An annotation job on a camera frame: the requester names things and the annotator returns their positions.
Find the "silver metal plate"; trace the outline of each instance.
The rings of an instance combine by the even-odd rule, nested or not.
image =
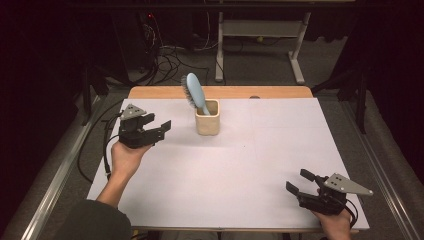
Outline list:
[[[122,113],[121,120],[128,120],[128,119],[131,119],[131,118],[139,117],[139,116],[142,116],[146,113],[147,112],[144,111],[143,109],[136,107],[136,106],[134,106],[130,103],[125,108],[124,112]]]
[[[374,192],[369,190],[354,181],[334,173],[331,177],[324,182],[325,186],[342,193],[354,193],[358,195],[372,196]]]

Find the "human hand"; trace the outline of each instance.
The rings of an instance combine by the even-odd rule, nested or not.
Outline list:
[[[350,238],[350,213],[343,209],[339,215],[324,215],[311,211],[321,222],[322,229],[329,240]]]
[[[116,142],[112,146],[112,175],[129,180],[140,166],[141,159],[152,145],[132,149],[121,142]]]

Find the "wooden pencil holder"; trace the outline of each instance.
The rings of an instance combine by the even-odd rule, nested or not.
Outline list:
[[[205,136],[213,136],[219,133],[219,101],[216,99],[206,99],[206,107],[211,115],[204,115],[202,109],[196,109],[196,129],[197,133]]]

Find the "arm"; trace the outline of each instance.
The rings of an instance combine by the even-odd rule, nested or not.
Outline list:
[[[130,149],[117,142],[112,146],[112,174],[96,201],[76,204],[54,239],[118,240],[131,238],[131,223],[117,209],[124,189],[151,146]]]

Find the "white tabletop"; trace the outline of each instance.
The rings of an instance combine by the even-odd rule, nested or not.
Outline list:
[[[220,99],[216,136],[196,133],[194,109],[186,99],[126,99],[122,109],[129,103],[155,113],[146,129],[172,120],[165,140],[146,153],[119,204],[133,226],[317,230],[318,220],[299,207],[286,181],[316,195],[317,185],[301,177],[300,169],[349,177],[315,98]],[[88,199],[105,184],[102,162]],[[354,229],[368,229],[358,198],[348,194],[348,199],[359,211]]]

